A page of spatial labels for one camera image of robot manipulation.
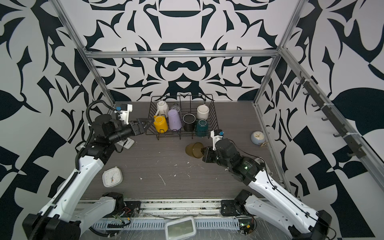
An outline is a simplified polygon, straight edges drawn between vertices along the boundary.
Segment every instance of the robotic arm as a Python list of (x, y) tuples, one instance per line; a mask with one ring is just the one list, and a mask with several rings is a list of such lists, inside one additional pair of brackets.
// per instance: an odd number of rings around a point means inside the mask
[(273, 205), (242, 190), (235, 199), (240, 214), (257, 215), (297, 240), (324, 240), (332, 217), (316, 211), (292, 196), (264, 170), (261, 158), (241, 156), (223, 132), (211, 132), (213, 147), (204, 149), (203, 161), (226, 167), (232, 176), (266, 197)]
[[(88, 106), (88, 121), (90, 107), (98, 102), (103, 101), (97, 100)], [(86, 147), (76, 156), (76, 168), (70, 177), (38, 214), (29, 214), (24, 219), (22, 225), (28, 239), (79, 239), (95, 221), (121, 211), (124, 207), (123, 195), (109, 192), (87, 209), (73, 215), (88, 185), (115, 151), (115, 143), (145, 133), (154, 121), (151, 118), (128, 121), (130, 111), (132, 108), (128, 106), (127, 111), (115, 110), (117, 119), (102, 114), (90, 123), (91, 132)]]

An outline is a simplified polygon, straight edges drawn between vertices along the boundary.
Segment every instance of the wire rack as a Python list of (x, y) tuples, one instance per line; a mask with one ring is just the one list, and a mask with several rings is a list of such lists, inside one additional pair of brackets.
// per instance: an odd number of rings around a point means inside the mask
[[(187, 113), (191, 113), (196, 117), (197, 120), (197, 107), (199, 105), (205, 104), (209, 107), (208, 114), (208, 131), (199, 132), (199, 135), (206, 135), (209, 138), (210, 132), (212, 130), (218, 129), (217, 116), (215, 110), (215, 102), (213, 100), (212, 94), (199, 94), (199, 95), (175, 95), (175, 96), (153, 96), (151, 97), (151, 105), (149, 107), (148, 118), (153, 118), (157, 111), (157, 102), (166, 101), (169, 108), (176, 105), (180, 107), (181, 115), (184, 116)], [(191, 137), (196, 136), (195, 131), (187, 132), (182, 127), (180, 130), (171, 130), (168, 129), (166, 132), (158, 133), (154, 125), (152, 125), (146, 132), (146, 135), (155, 135), (159, 140), (162, 137)]]

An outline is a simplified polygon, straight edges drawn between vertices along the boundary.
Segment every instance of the black cup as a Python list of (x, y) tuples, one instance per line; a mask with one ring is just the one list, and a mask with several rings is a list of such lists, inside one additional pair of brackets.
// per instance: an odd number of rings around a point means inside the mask
[(183, 122), (185, 131), (192, 132), (193, 130), (195, 130), (196, 117), (193, 114), (187, 113), (186, 115), (184, 115)]

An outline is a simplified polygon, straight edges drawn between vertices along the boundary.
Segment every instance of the gray wood surface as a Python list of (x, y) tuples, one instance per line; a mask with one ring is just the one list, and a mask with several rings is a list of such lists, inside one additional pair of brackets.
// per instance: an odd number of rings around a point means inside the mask
[[(129, 119), (148, 117), (150, 103), (131, 104), (133, 112)], [(268, 148), (256, 146), (250, 140), (253, 131), (261, 130), (252, 103), (215, 102), (215, 108), (218, 125), (224, 131), (224, 137), (233, 140), (242, 150), (264, 158), (273, 172), (273, 178), (279, 180)], [(250, 190), (243, 183), (237, 182), (224, 167), (191, 158), (185, 153), (186, 145), (193, 142), (211, 146), (211, 138), (157, 140), (156, 136), (143, 134), (132, 139), (135, 143), (130, 149), (112, 154), (92, 180), (82, 196), (83, 199), (99, 199), (103, 193), (111, 191), (123, 193), (125, 198), (225, 198), (235, 197), (242, 189)], [(115, 166), (121, 169), (123, 182), (106, 188), (103, 186), (102, 174)]]

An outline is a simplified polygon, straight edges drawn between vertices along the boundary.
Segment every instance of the black and white patterned wall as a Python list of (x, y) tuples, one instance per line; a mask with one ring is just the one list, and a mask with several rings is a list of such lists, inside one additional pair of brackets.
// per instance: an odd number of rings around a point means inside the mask
[[(276, 49), (297, 0), (66, 0), (90, 51)], [(213, 94), (253, 100), (270, 57), (102, 59), (115, 100)]]
[(104, 96), (47, 0), (1, 1), (0, 61), (0, 236), (20, 240), (74, 169), (86, 106)]
[(253, 100), (271, 57), (116, 58), (95, 65), (116, 101), (151, 96), (213, 94), (215, 100)]
[[(288, 50), (381, 159), (383, 1), (309, 0)], [(284, 60), (259, 106), (293, 193), (332, 217), (341, 239), (384, 239), (384, 192)]]

